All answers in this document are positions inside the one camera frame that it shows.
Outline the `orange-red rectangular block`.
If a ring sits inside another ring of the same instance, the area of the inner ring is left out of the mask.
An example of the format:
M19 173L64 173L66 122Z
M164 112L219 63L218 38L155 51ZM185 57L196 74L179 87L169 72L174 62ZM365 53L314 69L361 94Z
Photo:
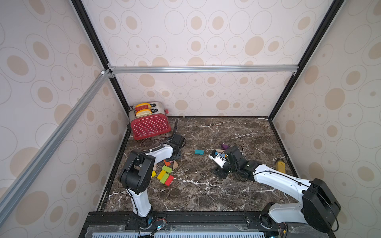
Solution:
M163 160L163 162L164 162L165 166L167 166L167 167L171 166L171 163L169 161Z

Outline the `teal rectangular block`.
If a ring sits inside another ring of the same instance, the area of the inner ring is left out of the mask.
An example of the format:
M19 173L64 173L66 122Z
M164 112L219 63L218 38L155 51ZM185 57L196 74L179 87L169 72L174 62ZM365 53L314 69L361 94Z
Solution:
M203 155L204 151L203 150L195 150L194 152L196 155Z

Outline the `red rectangular block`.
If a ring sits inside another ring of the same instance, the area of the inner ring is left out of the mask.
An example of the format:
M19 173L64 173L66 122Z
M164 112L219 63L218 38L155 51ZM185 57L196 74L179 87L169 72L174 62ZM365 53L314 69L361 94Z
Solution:
M168 177L168 179L165 181L165 185L166 186L170 186L170 184L172 183L172 181L174 180L174 177L172 176L172 175L170 175L169 177Z

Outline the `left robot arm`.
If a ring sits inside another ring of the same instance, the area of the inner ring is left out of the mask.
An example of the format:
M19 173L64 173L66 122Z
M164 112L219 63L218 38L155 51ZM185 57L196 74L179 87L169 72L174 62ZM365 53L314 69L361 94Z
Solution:
M147 188L154 166L165 159L180 159L182 148L182 145L168 142L146 151L134 149L128 155L119 181L130 195L133 212L141 228L148 228L153 221L153 209L149 202Z

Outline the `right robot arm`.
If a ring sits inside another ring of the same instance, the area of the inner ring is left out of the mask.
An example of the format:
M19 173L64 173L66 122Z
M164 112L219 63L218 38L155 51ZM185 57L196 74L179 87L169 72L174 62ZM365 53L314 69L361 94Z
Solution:
M302 223L328 234L338 227L341 206L327 184L321 179L313 181L281 173L255 160L247 160L237 146L224 152L212 150L209 158L217 165L212 173L221 179L229 174L243 181L268 185L297 200L296 203L268 203L259 215L261 225L270 229L276 224Z

